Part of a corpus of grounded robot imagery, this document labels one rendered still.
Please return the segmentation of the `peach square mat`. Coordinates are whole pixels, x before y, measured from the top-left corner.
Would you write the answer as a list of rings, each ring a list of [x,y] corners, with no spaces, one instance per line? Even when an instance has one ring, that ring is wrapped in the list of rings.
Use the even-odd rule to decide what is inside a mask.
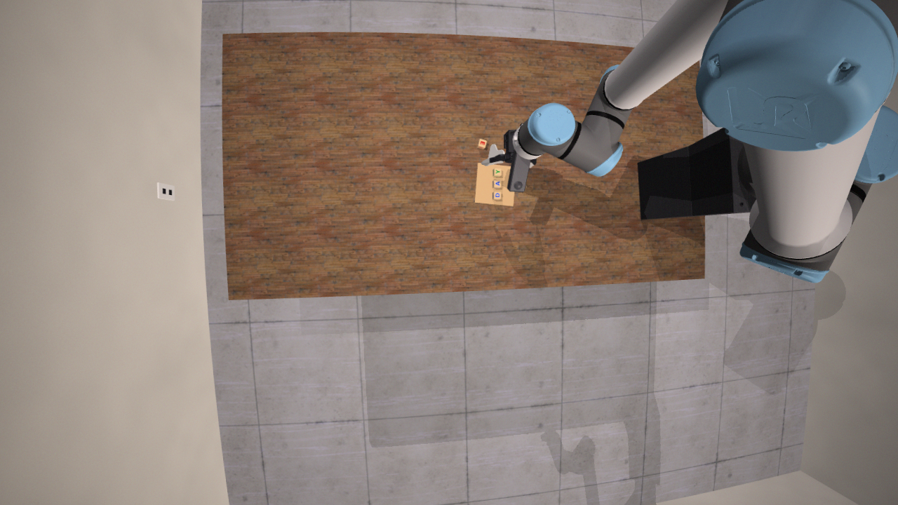
[[[492,176],[493,168],[502,168],[502,175],[499,177]],[[476,176],[476,193],[475,203],[487,203],[501,206],[514,205],[514,192],[507,191],[508,176],[511,166],[500,166],[499,164],[490,164],[485,166],[478,163]],[[492,181],[501,181],[501,188],[492,188]],[[501,199],[492,199],[492,192],[502,191]]]

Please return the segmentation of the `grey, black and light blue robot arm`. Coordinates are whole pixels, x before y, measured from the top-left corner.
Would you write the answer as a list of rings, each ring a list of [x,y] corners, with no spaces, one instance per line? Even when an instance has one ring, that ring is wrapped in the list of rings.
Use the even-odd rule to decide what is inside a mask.
[[[604,72],[582,123],[549,103],[514,132],[508,191],[525,192],[545,153],[607,175],[632,109],[699,60],[698,105],[744,143],[739,179],[756,198],[740,255],[820,282],[871,185],[898,175],[898,113],[883,105],[898,0],[677,0]]]

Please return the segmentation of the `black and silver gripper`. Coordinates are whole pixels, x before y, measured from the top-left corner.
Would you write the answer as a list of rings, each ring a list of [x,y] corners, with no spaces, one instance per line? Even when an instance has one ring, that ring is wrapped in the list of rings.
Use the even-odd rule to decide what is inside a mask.
[[[516,129],[508,129],[507,133],[504,134],[504,148],[506,148],[506,152],[504,150],[498,150],[496,144],[492,144],[490,146],[490,155],[488,159],[481,162],[485,166],[490,166],[490,164],[496,163],[512,163],[512,157],[514,153],[514,145],[513,145],[513,136],[514,131]],[[537,158],[530,160],[530,167],[533,167],[537,163]]]

